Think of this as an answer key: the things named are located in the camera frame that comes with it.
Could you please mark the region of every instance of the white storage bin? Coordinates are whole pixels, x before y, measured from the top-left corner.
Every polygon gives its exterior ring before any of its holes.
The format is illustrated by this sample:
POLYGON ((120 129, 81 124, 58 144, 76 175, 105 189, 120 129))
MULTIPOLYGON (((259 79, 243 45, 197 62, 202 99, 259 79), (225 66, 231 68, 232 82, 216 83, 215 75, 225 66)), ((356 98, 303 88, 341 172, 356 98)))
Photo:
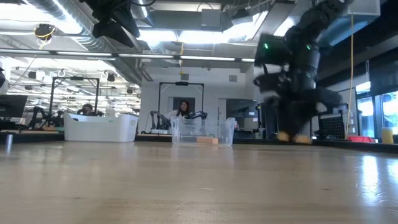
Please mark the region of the white storage bin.
POLYGON ((217 144, 230 146, 235 118, 211 122, 171 117, 173 144, 217 144))
POLYGON ((138 117, 121 114, 117 118, 64 115, 66 141, 132 142, 138 117))

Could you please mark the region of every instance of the dark hair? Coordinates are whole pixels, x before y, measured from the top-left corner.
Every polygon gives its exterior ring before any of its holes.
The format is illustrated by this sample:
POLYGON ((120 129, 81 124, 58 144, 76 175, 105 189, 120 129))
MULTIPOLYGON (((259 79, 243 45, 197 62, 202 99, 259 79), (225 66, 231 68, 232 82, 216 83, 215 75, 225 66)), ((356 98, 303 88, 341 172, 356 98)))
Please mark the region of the dark hair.
POLYGON ((190 115, 191 114, 191 112, 190 112, 190 108, 189 108, 189 102, 187 101, 187 100, 183 100, 183 101, 181 101, 181 103, 180 103, 180 106, 178 107, 178 113, 177 113, 177 116, 188 116, 188 115, 190 115), (182 111, 181 110, 181 104, 182 103, 186 103, 187 104, 187 110, 185 110, 185 111, 182 111))
POLYGON ((85 107, 85 106, 88 107, 90 110, 93 110, 93 106, 91 104, 87 103, 87 104, 83 105, 82 107, 85 107))

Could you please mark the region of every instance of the transparent container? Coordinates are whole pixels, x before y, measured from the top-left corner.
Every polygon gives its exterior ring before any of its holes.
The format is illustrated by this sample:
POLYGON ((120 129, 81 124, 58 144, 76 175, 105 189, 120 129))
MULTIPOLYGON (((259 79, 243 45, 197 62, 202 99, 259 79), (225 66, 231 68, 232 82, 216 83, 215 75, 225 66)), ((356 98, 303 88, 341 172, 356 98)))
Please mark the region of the transparent container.
POLYGON ((209 121, 171 117, 173 144, 216 144, 230 146, 235 118, 209 121))

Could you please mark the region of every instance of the woman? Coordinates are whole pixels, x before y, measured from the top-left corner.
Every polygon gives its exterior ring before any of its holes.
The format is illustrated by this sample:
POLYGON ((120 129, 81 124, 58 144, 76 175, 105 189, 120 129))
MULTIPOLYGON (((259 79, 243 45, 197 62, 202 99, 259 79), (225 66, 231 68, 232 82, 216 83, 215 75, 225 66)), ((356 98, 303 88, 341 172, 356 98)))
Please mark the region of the woman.
POLYGON ((177 117, 181 117, 181 118, 189 118, 191 112, 190 112, 190 108, 189 108, 189 102, 187 100, 183 100, 180 103, 180 108, 178 110, 175 111, 171 111, 167 117, 171 118, 173 116, 177 116, 177 117))

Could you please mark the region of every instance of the red object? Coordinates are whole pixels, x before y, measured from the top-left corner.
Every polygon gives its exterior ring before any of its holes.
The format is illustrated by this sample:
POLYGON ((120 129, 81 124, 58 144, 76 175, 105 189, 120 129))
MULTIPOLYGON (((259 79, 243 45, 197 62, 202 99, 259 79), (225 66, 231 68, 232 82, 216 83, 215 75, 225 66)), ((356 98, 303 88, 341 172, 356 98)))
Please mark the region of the red object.
POLYGON ((372 142, 372 138, 366 136, 348 136, 347 138, 352 142, 372 142))

